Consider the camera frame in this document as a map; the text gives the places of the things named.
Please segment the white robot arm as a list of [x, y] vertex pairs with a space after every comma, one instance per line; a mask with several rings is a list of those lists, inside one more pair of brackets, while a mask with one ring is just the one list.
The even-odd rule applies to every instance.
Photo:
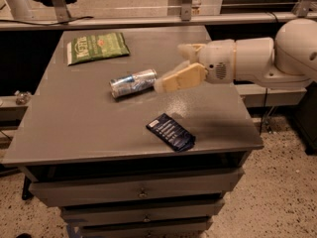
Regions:
[[155, 82], [158, 93], [247, 81], [275, 89], [296, 89], [317, 81], [317, 22], [285, 23], [274, 38], [220, 40], [178, 46], [184, 62]]

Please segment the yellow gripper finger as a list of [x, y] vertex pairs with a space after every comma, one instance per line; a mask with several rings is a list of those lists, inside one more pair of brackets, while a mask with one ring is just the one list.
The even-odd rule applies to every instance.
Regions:
[[205, 47], [205, 44], [180, 44], [177, 49], [180, 55], [190, 63], [198, 62], [198, 53]]
[[157, 93], [166, 93], [195, 87], [206, 79], [207, 74], [207, 69], [201, 63], [185, 61], [158, 78], [154, 89]]

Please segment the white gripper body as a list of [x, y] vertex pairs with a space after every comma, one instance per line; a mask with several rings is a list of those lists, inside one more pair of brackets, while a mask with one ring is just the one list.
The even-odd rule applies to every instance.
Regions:
[[233, 81], [234, 40], [212, 41], [198, 52], [198, 61], [207, 69], [206, 81], [226, 84]]

